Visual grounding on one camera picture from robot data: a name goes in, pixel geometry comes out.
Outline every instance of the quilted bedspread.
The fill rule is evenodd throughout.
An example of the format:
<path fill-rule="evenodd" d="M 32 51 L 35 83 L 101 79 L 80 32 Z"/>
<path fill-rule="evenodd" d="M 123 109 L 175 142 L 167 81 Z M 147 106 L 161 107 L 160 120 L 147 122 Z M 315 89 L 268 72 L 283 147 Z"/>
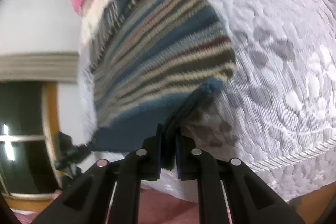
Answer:
<path fill-rule="evenodd" d="M 209 2 L 237 70 L 185 121 L 184 134 L 218 159 L 241 158 L 285 200 L 335 181 L 335 0 Z M 194 199 L 174 172 L 152 187 Z"/>

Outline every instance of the striped sweater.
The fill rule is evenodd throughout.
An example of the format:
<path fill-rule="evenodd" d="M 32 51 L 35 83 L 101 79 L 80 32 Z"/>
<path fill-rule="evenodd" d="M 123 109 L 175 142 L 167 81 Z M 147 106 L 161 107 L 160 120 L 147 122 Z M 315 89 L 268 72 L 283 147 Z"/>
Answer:
<path fill-rule="evenodd" d="M 132 151 L 221 90 L 235 57 L 207 0 L 112 0 L 90 41 L 98 151 Z"/>

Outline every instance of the bed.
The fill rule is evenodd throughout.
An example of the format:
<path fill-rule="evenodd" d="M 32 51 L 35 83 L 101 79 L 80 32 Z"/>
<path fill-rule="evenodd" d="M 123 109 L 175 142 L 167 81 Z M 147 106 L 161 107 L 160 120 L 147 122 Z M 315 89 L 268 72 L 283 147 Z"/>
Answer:
<path fill-rule="evenodd" d="M 335 0 L 208 1 L 232 41 L 236 71 L 220 94 L 185 119 L 182 133 L 218 159 L 241 158 L 284 200 L 334 182 Z M 84 41 L 95 20 L 84 19 Z M 78 81 L 84 128 L 92 136 L 97 120 L 89 56 L 84 43 Z M 197 201 L 196 183 L 178 181 L 176 170 L 143 186 Z"/>

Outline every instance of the window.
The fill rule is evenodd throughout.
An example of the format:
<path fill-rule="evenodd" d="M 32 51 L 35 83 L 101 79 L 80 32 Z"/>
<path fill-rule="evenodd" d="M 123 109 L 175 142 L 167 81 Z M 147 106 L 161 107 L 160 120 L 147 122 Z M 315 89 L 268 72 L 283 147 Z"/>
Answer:
<path fill-rule="evenodd" d="M 48 136 L 41 82 L 0 83 L 1 192 L 18 198 L 50 196 L 58 175 Z"/>

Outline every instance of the silver screw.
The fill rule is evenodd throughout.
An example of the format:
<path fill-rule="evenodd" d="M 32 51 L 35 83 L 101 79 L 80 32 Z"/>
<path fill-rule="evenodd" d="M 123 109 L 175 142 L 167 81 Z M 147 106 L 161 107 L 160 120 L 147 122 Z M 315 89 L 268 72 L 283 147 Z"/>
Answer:
<path fill-rule="evenodd" d="M 237 159 L 237 158 L 233 158 L 231 160 L 231 164 L 235 165 L 235 166 L 239 166 L 239 165 L 241 165 L 241 163 L 242 163 L 242 161 L 240 159 Z"/>
<path fill-rule="evenodd" d="M 145 156 L 146 154 L 147 154 L 147 150 L 146 149 L 138 149 L 137 151 L 136 151 L 136 154 L 138 155 L 138 156 Z"/>
<path fill-rule="evenodd" d="M 194 148 L 193 150 L 191 150 L 191 154 L 200 155 L 200 154 L 202 154 L 202 150 L 199 149 L 199 148 Z"/>
<path fill-rule="evenodd" d="M 108 164 L 109 162 L 106 159 L 100 159 L 97 161 L 98 167 L 104 167 Z"/>

